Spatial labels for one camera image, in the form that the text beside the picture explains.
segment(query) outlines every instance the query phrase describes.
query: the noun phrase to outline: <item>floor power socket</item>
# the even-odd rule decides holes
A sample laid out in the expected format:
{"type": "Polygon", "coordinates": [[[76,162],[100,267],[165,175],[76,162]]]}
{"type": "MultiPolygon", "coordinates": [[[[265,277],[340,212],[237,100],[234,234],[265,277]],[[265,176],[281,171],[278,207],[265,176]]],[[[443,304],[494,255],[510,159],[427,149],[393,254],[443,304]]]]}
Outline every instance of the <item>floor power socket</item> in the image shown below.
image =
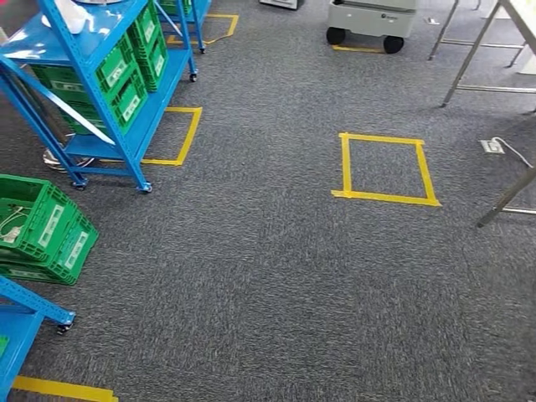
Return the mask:
{"type": "Polygon", "coordinates": [[[503,146],[494,140],[480,140],[485,153],[504,153],[503,146]]]}

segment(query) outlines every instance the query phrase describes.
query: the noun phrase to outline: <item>yellow tape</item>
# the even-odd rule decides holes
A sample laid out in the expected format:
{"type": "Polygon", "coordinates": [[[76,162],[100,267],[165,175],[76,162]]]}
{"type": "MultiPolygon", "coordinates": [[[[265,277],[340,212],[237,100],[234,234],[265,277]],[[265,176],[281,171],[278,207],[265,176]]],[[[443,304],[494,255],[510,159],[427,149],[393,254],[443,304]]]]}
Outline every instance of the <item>yellow tape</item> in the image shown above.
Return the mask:
{"type": "Polygon", "coordinates": [[[93,388],[85,385],[60,383],[47,379],[32,379],[19,375],[15,377],[12,388],[23,391],[37,392],[64,398],[89,400],[94,402],[118,402],[111,389],[93,388]]]}
{"type": "Polygon", "coordinates": [[[359,52],[359,53],[374,53],[374,54],[384,54],[381,49],[375,48],[359,48],[359,47],[350,47],[350,46],[339,46],[338,44],[332,44],[331,49],[333,50],[344,50],[347,52],[359,52]]]}
{"type": "Polygon", "coordinates": [[[423,140],[403,137],[368,136],[364,134],[351,134],[349,132],[340,132],[339,133],[339,137],[340,138],[342,153],[343,190],[332,190],[331,195],[334,197],[371,199],[374,201],[387,201],[389,203],[428,205],[433,207],[441,206],[439,201],[436,198],[436,194],[433,192],[432,178],[430,176],[428,165],[426,163],[426,157],[424,156],[424,151],[422,148],[424,144],[423,140]],[[366,193],[352,190],[352,163],[350,161],[350,140],[387,142],[392,144],[415,146],[417,154],[419,169],[426,192],[426,197],[408,197],[405,195],[384,193],[366,193]]]}
{"type": "Polygon", "coordinates": [[[426,192],[426,197],[430,202],[435,202],[437,206],[439,206],[439,201],[436,199],[436,194],[433,192],[433,185],[432,184],[432,178],[430,176],[430,171],[428,170],[428,165],[426,163],[426,157],[424,156],[424,151],[422,149],[421,144],[417,145],[417,161],[419,167],[420,168],[420,175],[422,176],[422,182],[424,184],[424,191],[426,192]]]}
{"type": "Polygon", "coordinates": [[[361,199],[372,199],[374,201],[387,201],[389,203],[399,203],[399,204],[414,204],[414,205],[428,205],[430,207],[439,207],[437,200],[430,200],[427,198],[420,197],[406,197],[405,195],[392,195],[392,194],[382,194],[382,193],[363,193],[360,191],[340,191],[340,190],[332,190],[331,194],[334,197],[343,197],[343,198],[361,198],[361,199]]]}
{"type": "Polygon", "coordinates": [[[360,141],[390,142],[392,144],[424,145],[424,142],[423,140],[417,140],[415,138],[368,136],[365,134],[352,134],[350,132],[339,133],[339,137],[360,141]]]}
{"type": "MultiPolygon", "coordinates": [[[[235,34],[235,30],[236,29],[236,25],[239,23],[239,15],[238,14],[207,14],[207,18],[229,18],[231,20],[231,24],[229,26],[229,29],[227,30],[227,33],[224,34],[223,36],[220,36],[219,38],[216,39],[211,39],[211,40],[205,40],[203,43],[205,45],[208,44],[214,44],[214,42],[217,42],[218,40],[220,39],[224,39],[224,38],[229,38],[233,35],[235,34]]],[[[168,44],[183,44],[183,41],[181,40],[177,40],[176,35],[169,35],[168,37],[168,44]]],[[[199,42],[196,40],[191,40],[191,44],[199,44],[199,42]]]]}
{"type": "Polygon", "coordinates": [[[350,144],[347,137],[340,138],[343,153],[343,190],[345,193],[352,191],[352,172],[350,163],[350,144]]]}
{"type": "Polygon", "coordinates": [[[203,111],[202,107],[175,107],[168,106],[165,108],[165,111],[174,111],[180,113],[193,113],[193,116],[192,121],[189,123],[189,128],[183,142],[182,147],[177,156],[177,159],[142,159],[142,163],[152,164],[152,165],[171,165],[171,166],[180,166],[182,165],[186,156],[188,155],[189,147],[193,141],[193,137],[197,131],[197,127],[199,125],[199,119],[201,118],[201,112],[203,111]]]}

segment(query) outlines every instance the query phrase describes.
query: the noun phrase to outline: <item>blue shelving unit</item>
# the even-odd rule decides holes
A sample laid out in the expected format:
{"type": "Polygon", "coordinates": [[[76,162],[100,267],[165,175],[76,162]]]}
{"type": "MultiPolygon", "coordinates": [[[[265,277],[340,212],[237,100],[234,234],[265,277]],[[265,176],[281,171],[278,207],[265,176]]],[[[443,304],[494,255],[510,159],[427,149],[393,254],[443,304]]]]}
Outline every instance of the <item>blue shelving unit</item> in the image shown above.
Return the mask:
{"type": "MultiPolygon", "coordinates": [[[[195,34],[197,38],[198,46],[201,53],[204,54],[206,47],[203,42],[203,22],[205,18],[207,17],[208,9],[211,7],[212,0],[192,0],[192,9],[186,16],[186,23],[193,25],[194,30],[191,34],[195,34]]],[[[181,0],[177,1],[177,6],[178,8],[182,8],[181,0]]],[[[177,10],[177,15],[170,16],[174,23],[180,23],[178,13],[180,10],[177,10]]],[[[160,17],[161,21],[165,21],[163,16],[160,17]]]]}
{"type": "MultiPolygon", "coordinates": [[[[112,174],[131,176],[143,192],[152,190],[143,176],[140,161],[149,145],[165,108],[169,103],[178,80],[186,63],[189,67],[189,79],[196,80],[197,70],[193,59],[192,45],[187,29],[182,32],[165,14],[158,2],[155,4],[160,16],[171,23],[183,38],[182,49],[168,49],[169,62],[164,70],[157,92],[149,93],[149,99],[138,113],[136,120],[126,132],[122,133],[110,113],[99,88],[94,71],[116,46],[148,1],[124,0],[110,5],[85,5],[90,15],[82,33],[73,35],[69,32],[54,0],[38,0],[41,13],[31,18],[23,28],[0,47],[0,88],[2,88],[12,103],[17,107],[32,125],[38,135],[50,148],[72,178],[73,185],[84,188],[88,180],[85,174],[112,174]],[[43,15],[50,21],[51,28],[45,26],[43,15]],[[80,77],[85,91],[92,100],[109,133],[108,136],[78,115],[63,101],[47,90],[33,77],[20,70],[17,64],[53,64],[72,66],[80,77]],[[65,148],[58,144],[45,122],[31,102],[25,99],[14,76],[24,81],[48,97],[69,116],[97,135],[73,136],[65,148]],[[125,169],[101,167],[77,167],[72,157],[87,156],[108,158],[122,161],[125,169]]],[[[186,27],[186,18],[182,9],[177,10],[178,22],[186,27]]]]}
{"type": "Polygon", "coordinates": [[[72,324],[75,314],[3,276],[0,276],[0,297],[14,303],[0,304],[0,335],[9,339],[0,357],[0,400],[4,401],[43,320],[48,318],[67,328],[72,324]]]}

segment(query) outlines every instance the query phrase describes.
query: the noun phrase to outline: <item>white machine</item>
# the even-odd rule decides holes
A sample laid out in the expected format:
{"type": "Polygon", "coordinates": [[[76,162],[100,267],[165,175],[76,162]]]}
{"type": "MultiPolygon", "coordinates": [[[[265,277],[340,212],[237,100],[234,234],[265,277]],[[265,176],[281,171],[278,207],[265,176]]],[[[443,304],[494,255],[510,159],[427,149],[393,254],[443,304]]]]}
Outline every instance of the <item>white machine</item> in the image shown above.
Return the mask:
{"type": "Polygon", "coordinates": [[[272,6],[290,8],[297,10],[303,0],[259,0],[262,4],[270,4],[272,6]]]}
{"type": "Polygon", "coordinates": [[[386,36],[386,53],[397,53],[404,47],[404,38],[410,36],[418,3],[419,0],[331,0],[326,38],[330,44],[341,44],[347,29],[354,34],[386,36]]]}

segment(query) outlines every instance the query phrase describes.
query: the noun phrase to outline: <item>gray carpet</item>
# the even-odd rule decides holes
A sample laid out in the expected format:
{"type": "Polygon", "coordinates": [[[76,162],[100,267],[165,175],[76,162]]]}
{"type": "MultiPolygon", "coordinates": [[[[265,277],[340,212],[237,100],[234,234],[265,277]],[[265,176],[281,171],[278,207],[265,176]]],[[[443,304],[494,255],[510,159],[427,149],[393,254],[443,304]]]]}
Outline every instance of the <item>gray carpet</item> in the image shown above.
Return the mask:
{"type": "MultiPolygon", "coordinates": [[[[203,115],[183,167],[143,167],[150,195],[122,178],[72,190],[2,103],[0,171],[52,179],[100,232],[75,286],[27,284],[78,318],[65,338],[42,328],[23,374],[122,401],[536,400],[536,220],[475,227],[525,169],[477,140],[501,136],[534,160],[534,120],[524,115],[533,96],[457,93],[437,108],[468,51],[426,61],[441,27],[424,18],[444,20],[440,0],[424,2],[392,56],[331,50],[327,2],[214,3],[239,25],[196,58],[197,83],[177,88],[171,105],[203,115]],[[334,198],[340,131],[424,139],[442,207],[334,198]]],[[[449,36],[476,35],[471,6],[449,36]]],[[[522,42],[508,21],[491,36],[522,42]]],[[[482,49],[467,80],[536,85],[505,70],[512,56],[482,49]]],[[[166,116],[149,155],[172,157],[187,124],[166,116]]],[[[351,154],[356,189],[424,194],[411,147],[351,154]]],[[[536,188],[516,203],[536,207],[536,188]]]]}

